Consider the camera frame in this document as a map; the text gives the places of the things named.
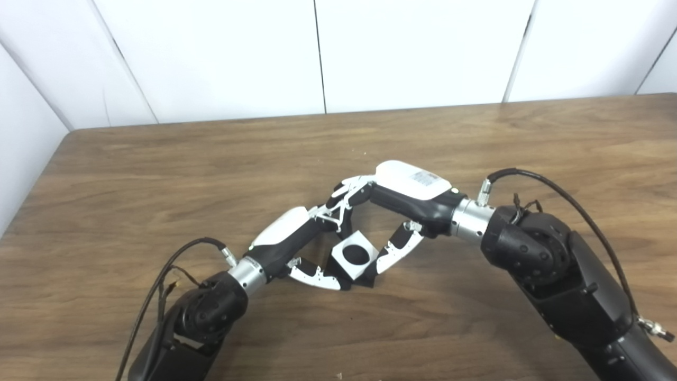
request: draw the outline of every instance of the black cable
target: black cable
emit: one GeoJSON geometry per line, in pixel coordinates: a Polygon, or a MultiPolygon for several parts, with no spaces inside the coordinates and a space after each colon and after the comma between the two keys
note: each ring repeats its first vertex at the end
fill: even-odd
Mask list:
{"type": "Polygon", "coordinates": [[[611,244],[604,236],[604,233],[602,233],[602,230],[600,230],[597,224],[595,224],[595,222],[592,220],[588,212],[586,212],[586,210],[583,209],[583,207],[569,193],[567,193],[567,191],[562,189],[559,185],[555,184],[552,180],[549,180],[542,175],[539,175],[531,171],[527,171],[525,169],[519,168],[501,169],[500,171],[496,171],[487,176],[487,180],[489,180],[493,184],[494,182],[496,182],[496,180],[502,177],[514,175],[527,176],[542,182],[543,184],[549,186],[552,190],[557,192],[557,194],[562,196],[562,198],[567,200],[571,204],[571,206],[573,206],[574,209],[576,209],[576,211],[581,215],[581,217],[583,217],[583,219],[588,223],[588,226],[592,229],[594,234],[602,243],[602,246],[604,246],[604,248],[606,249],[609,258],[611,259],[611,263],[613,264],[613,268],[616,270],[616,273],[618,274],[618,280],[621,283],[621,287],[623,288],[623,291],[625,291],[626,295],[628,296],[628,300],[630,301],[630,310],[636,317],[639,317],[639,313],[637,312],[637,305],[635,305],[634,298],[632,297],[632,292],[630,291],[630,286],[628,285],[626,274],[625,272],[623,272],[621,262],[618,260],[616,252],[613,250],[611,244]]]}
{"type": "Polygon", "coordinates": [[[162,280],[158,284],[158,317],[155,323],[155,329],[153,330],[152,341],[150,343],[150,350],[148,351],[148,358],[146,364],[144,365],[144,370],[141,373],[141,379],[146,381],[148,379],[148,374],[150,373],[151,365],[155,364],[155,358],[157,356],[158,349],[162,343],[162,326],[165,322],[165,276],[162,276],[162,280]]]}
{"type": "Polygon", "coordinates": [[[195,239],[193,241],[190,241],[189,243],[186,243],[184,246],[182,246],[180,249],[178,249],[169,259],[167,260],[167,263],[163,266],[162,270],[160,270],[160,273],[158,274],[158,277],[155,279],[155,282],[153,283],[153,286],[151,286],[150,291],[148,292],[148,295],[146,296],[146,299],[144,300],[144,303],[141,305],[141,310],[139,311],[139,314],[136,316],[136,320],[134,321],[134,325],[132,325],[131,328],[131,333],[129,335],[129,339],[127,340],[127,346],[125,347],[125,351],[123,353],[123,357],[120,361],[120,367],[118,368],[118,373],[117,376],[115,377],[115,381],[121,381],[123,378],[123,373],[125,372],[125,367],[127,366],[127,360],[129,359],[129,353],[131,352],[131,347],[134,344],[134,340],[136,339],[136,335],[139,331],[139,327],[141,325],[141,321],[144,319],[144,315],[146,314],[146,310],[148,310],[148,305],[150,304],[151,299],[153,298],[153,294],[155,291],[158,289],[160,282],[166,275],[166,273],[171,269],[172,264],[176,259],[187,249],[190,249],[191,247],[198,245],[200,243],[209,243],[211,245],[214,245],[219,249],[219,251],[225,249],[225,244],[218,239],[210,238],[210,237],[203,237],[199,239],[195,239]]]}

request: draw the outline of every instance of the white robotic hand cover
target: white robotic hand cover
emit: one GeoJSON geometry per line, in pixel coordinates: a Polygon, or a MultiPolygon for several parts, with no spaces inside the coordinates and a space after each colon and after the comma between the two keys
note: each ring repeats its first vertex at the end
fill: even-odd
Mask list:
{"type": "Polygon", "coordinates": [[[376,183],[419,200],[433,199],[452,187],[436,174],[397,160],[384,161],[376,167],[376,183]]]}
{"type": "Polygon", "coordinates": [[[263,229],[261,234],[254,239],[251,247],[261,245],[275,245],[289,237],[298,230],[310,217],[303,206],[298,206],[282,214],[275,222],[263,229]]]}

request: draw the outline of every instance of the label sticker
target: label sticker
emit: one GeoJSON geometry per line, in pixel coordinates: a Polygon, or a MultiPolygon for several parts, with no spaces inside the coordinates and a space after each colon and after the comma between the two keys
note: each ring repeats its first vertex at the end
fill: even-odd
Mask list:
{"type": "Polygon", "coordinates": [[[436,174],[432,174],[423,170],[416,172],[415,174],[409,176],[409,178],[423,186],[430,186],[442,179],[436,174]]]}

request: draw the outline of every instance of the black circular hole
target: black circular hole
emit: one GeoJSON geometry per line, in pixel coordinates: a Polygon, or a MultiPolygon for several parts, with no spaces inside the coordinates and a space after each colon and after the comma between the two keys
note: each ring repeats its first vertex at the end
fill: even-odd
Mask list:
{"type": "Polygon", "coordinates": [[[364,247],[358,245],[344,247],[343,257],[354,265],[367,264],[369,262],[369,253],[367,253],[364,247]]]}

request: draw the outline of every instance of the wire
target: wire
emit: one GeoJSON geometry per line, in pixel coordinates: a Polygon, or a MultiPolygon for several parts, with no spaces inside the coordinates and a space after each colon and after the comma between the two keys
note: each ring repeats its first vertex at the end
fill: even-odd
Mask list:
{"type": "Polygon", "coordinates": [[[175,265],[171,265],[171,269],[181,271],[185,275],[185,277],[188,278],[189,281],[191,281],[191,283],[200,287],[200,282],[198,282],[188,271],[175,265]]]}
{"type": "Polygon", "coordinates": [[[157,356],[158,348],[162,342],[162,331],[163,325],[165,322],[165,277],[162,277],[162,280],[158,284],[158,317],[155,324],[155,329],[153,330],[152,341],[150,343],[150,350],[148,351],[148,359],[144,365],[144,370],[141,373],[141,379],[143,381],[148,379],[148,374],[150,373],[150,368],[152,364],[155,364],[155,358],[157,356]]]}
{"type": "Polygon", "coordinates": [[[543,207],[541,206],[541,203],[538,202],[538,200],[533,200],[527,203],[527,205],[520,205],[520,200],[519,200],[519,195],[517,193],[514,193],[512,196],[512,203],[515,205],[515,215],[510,219],[511,224],[516,224],[519,222],[519,220],[522,219],[522,216],[524,215],[524,212],[529,210],[530,207],[533,205],[536,205],[536,210],[538,210],[539,213],[543,213],[543,207]]]}
{"type": "Polygon", "coordinates": [[[588,223],[588,226],[592,229],[594,234],[602,243],[602,246],[604,246],[604,249],[607,251],[609,258],[611,259],[611,263],[613,264],[613,268],[616,270],[616,273],[618,274],[618,280],[621,283],[621,287],[623,288],[623,291],[626,293],[626,295],[628,296],[628,300],[630,301],[630,309],[632,310],[632,313],[634,313],[635,316],[638,317],[639,313],[637,312],[637,305],[635,305],[634,298],[632,297],[632,292],[630,291],[630,286],[628,285],[626,274],[625,272],[623,272],[621,262],[618,260],[616,252],[613,250],[611,244],[604,236],[604,233],[602,233],[602,230],[600,230],[597,224],[595,224],[595,222],[592,220],[592,217],[590,217],[588,212],[586,212],[586,210],[583,209],[583,207],[569,193],[567,193],[567,191],[562,189],[559,185],[555,184],[552,180],[549,180],[546,177],[539,175],[535,172],[519,168],[506,168],[490,174],[489,176],[487,176],[487,180],[489,180],[493,184],[494,182],[496,182],[496,180],[500,178],[514,175],[527,176],[536,179],[542,182],[543,184],[549,186],[552,190],[554,190],[560,196],[562,196],[562,198],[567,200],[571,204],[571,206],[573,206],[574,209],[576,209],[576,211],[581,215],[581,217],[583,217],[583,219],[588,223]]]}
{"type": "Polygon", "coordinates": [[[125,372],[125,367],[127,366],[127,360],[129,359],[129,353],[131,352],[131,348],[134,345],[134,340],[136,339],[136,335],[139,331],[141,321],[144,319],[144,315],[146,314],[146,310],[148,310],[148,305],[150,304],[150,301],[153,298],[153,294],[160,287],[160,283],[162,283],[162,280],[164,279],[165,275],[169,272],[169,270],[171,270],[171,266],[173,265],[174,261],[176,261],[176,259],[181,254],[183,254],[183,252],[200,243],[209,243],[211,245],[214,245],[217,247],[217,249],[219,249],[219,251],[225,249],[225,244],[219,241],[218,239],[203,237],[190,241],[189,243],[186,243],[180,249],[178,249],[171,257],[169,257],[167,263],[165,263],[165,265],[162,267],[162,270],[160,270],[158,277],[155,279],[153,286],[151,286],[150,291],[148,292],[148,295],[144,300],[144,303],[141,305],[141,310],[139,311],[139,314],[136,316],[136,320],[132,325],[131,333],[129,334],[127,346],[125,347],[123,357],[120,361],[120,367],[118,368],[118,373],[117,376],[115,377],[115,381],[121,381],[123,378],[123,373],[125,372]]]}

